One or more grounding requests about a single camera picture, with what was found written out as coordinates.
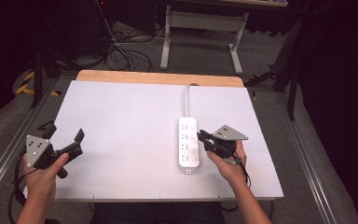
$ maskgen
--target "human hand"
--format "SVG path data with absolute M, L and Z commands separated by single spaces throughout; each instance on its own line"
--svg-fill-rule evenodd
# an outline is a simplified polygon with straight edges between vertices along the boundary
M 243 145 L 241 140 L 237 140 L 237 154 L 238 157 L 241 157 L 243 166 L 246 165 L 246 154 L 243 150 Z M 209 159 L 211 159 L 214 164 L 216 164 L 217 169 L 219 170 L 220 175 L 222 175 L 223 178 L 230 184 L 231 186 L 233 184 L 241 182 L 241 184 L 246 182 L 243 170 L 238 164 L 231 164 L 226 161 L 224 161 L 222 158 L 214 154 L 212 151 L 207 151 L 207 155 Z
M 23 173 L 26 175 L 33 171 L 34 168 L 27 167 L 26 154 L 23 159 Z M 28 188 L 27 201 L 35 201 L 49 207 L 54 201 L 56 190 L 56 174 L 68 161 L 68 153 L 62 154 L 50 167 L 46 170 L 37 170 L 25 177 Z

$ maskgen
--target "white power strip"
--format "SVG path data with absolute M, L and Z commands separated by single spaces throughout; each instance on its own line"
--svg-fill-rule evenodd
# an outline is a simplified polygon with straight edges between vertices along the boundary
M 179 166 L 186 174 L 200 165 L 197 121 L 194 118 L 179 118 Z

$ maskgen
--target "pants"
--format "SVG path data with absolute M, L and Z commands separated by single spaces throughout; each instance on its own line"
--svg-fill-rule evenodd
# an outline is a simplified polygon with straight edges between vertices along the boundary
M 91 224 L 224 224 L 220 203 L 96 203 Z

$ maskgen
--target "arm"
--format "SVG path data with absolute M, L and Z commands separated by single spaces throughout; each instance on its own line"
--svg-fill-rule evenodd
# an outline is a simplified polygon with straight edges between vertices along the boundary
M 216 164 L 220 174 L 234 191 L 244 223 L 271 223 L 254 194 L 248 188 L 241 167 L 223 161 L 222 158 L 212 151 L 207 153 L 208 157 Z M 246 165 L 246 155 L 243 150 L 242 141 L 237 141 L 237 153 L 242 158 L 243 165 Z
M 28 174 L 33 168 L 26 167 L 24 156 L 23 173 Z M 45 223 L 46 213 L 55 198 L 56 174 L 68 160 L 68 154 L 62 154 L 48 169 L 37 170 L 25 177 L 28 197 L 17 220 L 21 223 Z

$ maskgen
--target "power outlet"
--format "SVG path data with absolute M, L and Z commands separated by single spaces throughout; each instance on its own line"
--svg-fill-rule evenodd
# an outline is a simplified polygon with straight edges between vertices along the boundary
M 197 121 L 194 118 L 179 118 L 179 166 L 190 175 L 200 165 Z

